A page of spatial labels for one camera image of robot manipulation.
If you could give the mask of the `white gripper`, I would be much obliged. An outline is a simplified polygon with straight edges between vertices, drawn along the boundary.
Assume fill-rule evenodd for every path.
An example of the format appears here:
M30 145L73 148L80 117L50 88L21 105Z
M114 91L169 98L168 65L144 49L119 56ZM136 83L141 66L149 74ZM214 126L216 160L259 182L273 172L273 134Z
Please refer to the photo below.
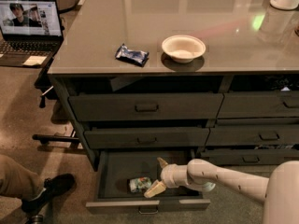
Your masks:
M168 164L166 160L161 157L157 158L160 167L162 181L155 180L150 188L144 193L145 198L152 198L168 188L178 188L179 186L188 187L190 185L187 166Z

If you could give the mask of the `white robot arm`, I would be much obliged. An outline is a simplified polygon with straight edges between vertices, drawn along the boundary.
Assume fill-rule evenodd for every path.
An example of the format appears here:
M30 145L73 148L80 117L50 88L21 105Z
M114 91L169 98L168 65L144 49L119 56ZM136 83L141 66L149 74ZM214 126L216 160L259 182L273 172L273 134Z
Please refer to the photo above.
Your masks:
M286 161L269 178L222 168L193 159L186 165L168 164L158 158L161 180L144 193L154 197L167 188L210 191L215 184L232 189L263 206L263 224L299 224L299 161Z

